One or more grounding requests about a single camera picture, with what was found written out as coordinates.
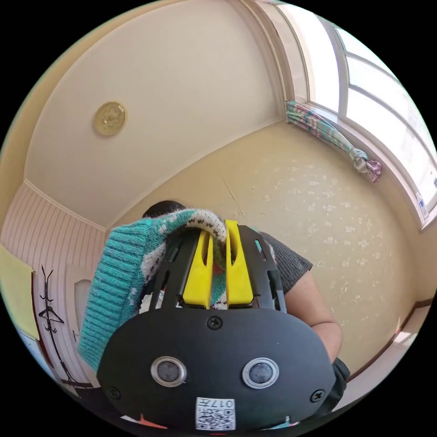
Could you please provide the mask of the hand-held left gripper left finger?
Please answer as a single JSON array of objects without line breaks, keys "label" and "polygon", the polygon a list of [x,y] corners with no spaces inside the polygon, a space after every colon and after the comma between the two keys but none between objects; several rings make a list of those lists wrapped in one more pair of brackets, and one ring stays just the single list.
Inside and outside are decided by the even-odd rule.
[{"label": "hand-held left gripper left finger", "polygon": [[201,231],[183,291],[186,305],[210,308],[213,282],[213,238]]}]

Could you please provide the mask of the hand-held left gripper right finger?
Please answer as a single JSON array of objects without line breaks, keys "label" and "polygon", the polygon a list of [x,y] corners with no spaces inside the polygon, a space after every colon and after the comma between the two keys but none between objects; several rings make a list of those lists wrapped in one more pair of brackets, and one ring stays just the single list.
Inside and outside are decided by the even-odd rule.
[{"label": "hand-held left gripper right finger", "polygon": [[251,306],[254,295],[237,221],[226,226],[226,301],[228,309]]}]

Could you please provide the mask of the person's left hand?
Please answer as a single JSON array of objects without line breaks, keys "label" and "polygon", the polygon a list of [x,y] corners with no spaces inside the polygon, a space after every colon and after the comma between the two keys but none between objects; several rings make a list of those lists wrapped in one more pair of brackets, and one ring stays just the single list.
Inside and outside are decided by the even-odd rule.
[{"label": "person's left hand", "polygon": [[347,381],[351,375],[346,364],[338,357],[333,362],[333,370],[335,373],[335,383],[327,398],[331,410],[333,410],[342,399],[347,387]]}]

